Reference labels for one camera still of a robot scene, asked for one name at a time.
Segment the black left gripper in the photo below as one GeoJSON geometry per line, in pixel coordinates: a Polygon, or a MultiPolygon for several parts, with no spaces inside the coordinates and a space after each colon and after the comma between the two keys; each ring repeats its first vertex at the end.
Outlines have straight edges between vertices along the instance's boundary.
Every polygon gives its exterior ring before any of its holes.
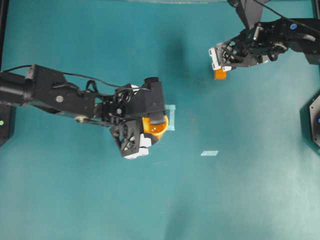
{"type": "Polygon", "coordinates": [[[132,160],[147,156],[152,141],[142,132],[141,122],[125,116],[127,104],[134,97],[134,113],[141,117],[150,118],[152,125],[165,122],[165,101],[162,93],[147,92],[138,86],[124,86],[116,88],[114,95],[102,94],[96,86],[93,92],[101,102],[94,105],[93,124],[111,127],[110,133],[122,157],[132,160]]]}

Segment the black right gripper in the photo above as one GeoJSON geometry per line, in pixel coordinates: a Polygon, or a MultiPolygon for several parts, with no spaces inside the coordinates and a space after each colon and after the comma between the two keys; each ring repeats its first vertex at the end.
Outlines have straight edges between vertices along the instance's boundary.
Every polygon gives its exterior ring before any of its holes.
{"type": "Polygon", "coordinates": [[[226,42],[218,43],[208,52],[212,59],[212,69],[222,68],[223,72],[240,67],[251,67],[276,61],[278,47],[267,40],[268,30],[258,22],[251,29],[244,29],[240,34],[226,42]]]}

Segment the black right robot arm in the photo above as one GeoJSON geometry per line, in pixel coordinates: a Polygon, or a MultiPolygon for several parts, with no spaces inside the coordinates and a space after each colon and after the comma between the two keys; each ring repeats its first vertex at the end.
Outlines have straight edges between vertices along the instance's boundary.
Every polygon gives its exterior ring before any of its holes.
{"type": "Polygon", "coordinates": [[[288,49],[303,53],[308,63],[320,63],[320,21],[316,18],[261,20],[265,0],[230,0],[245,28],[239,35],[208,50],[214,71],[228,72],[275,62],[288,49]]]}

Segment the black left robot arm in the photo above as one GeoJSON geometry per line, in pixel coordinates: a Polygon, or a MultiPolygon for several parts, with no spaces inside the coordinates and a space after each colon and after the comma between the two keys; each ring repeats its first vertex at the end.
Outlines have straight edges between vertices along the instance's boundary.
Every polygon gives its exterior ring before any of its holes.
{"type": "Polygon", "coordinates": [[[149,154],[169,127],[162,83],[148,77],[142,86],[115,86],[113,94],[99,92],[99,80],[88,77],[85,89],[67,81],[66,73],[37,64],[26,75],[13,69],[0,73],[0,142],[14,133],[18,106],[31,105],[77,123],[109,128],[122,157],[149,154]]]}

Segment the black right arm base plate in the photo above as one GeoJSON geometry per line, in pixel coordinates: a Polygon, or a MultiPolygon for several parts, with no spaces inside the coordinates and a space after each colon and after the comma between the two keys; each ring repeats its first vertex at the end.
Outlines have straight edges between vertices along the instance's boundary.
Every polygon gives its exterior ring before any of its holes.
{"type": "Polygon", "coordinates": [[[320,91],[318,90],[299,111],[303,141],[320,155],[320,91]]]}

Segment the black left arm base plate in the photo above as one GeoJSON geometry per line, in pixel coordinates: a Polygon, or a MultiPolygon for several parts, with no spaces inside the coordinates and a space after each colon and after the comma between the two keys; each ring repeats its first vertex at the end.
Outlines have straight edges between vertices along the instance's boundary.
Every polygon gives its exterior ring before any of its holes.
{"type": "Polygon", "coordinates": [[[3,146],[14,135],[16,109],[11,105],[0,105],[0,146],[3,146]]]}

